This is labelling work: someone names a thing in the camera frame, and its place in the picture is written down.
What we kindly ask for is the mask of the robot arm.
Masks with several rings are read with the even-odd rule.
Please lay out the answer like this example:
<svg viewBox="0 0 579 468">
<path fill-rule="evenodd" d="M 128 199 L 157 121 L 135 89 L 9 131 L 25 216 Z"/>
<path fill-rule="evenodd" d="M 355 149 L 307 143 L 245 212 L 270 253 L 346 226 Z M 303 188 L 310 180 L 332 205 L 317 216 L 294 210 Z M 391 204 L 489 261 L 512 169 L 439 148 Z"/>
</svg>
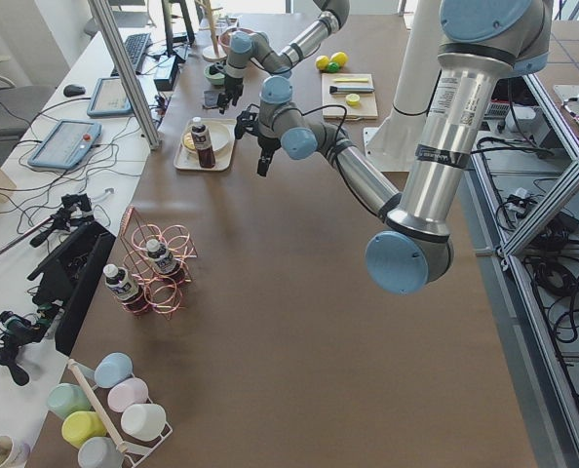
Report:
<svg viewBox="0 0 579 468">
<path fill-rule="evenodd" d="M 292 85 L 267 78 L 258 127 L 294 160 L 327 157 L 350 190 L 386 225 L 366 249 L 371 279 L 390 293 L 422 289 L 447 271 L 453 246 L 446 218 L 497 82 L 547 61 L 550 1 L 421 1 L 407 44 L 432 37 L 441 73 L 405 187 L 398 190 L 335 127 L 311 123 L 292 102 Z"/>
<path fill-rule="evenodd" d="M 221 114 L 237 105 L 244 91 L 246 69 L 252 60 L 269 75 L 289 77 L 290 72 L 338 32 L 349 17 L 350 3 L 346 0 L 315 1 L 315 5 L 321 11 L 318 17 L 282 49 L 276 50 L 264 31 L 238 31 L 231 35 L 223 68 L 224 91 L 217 100 Z"/>
</svg>

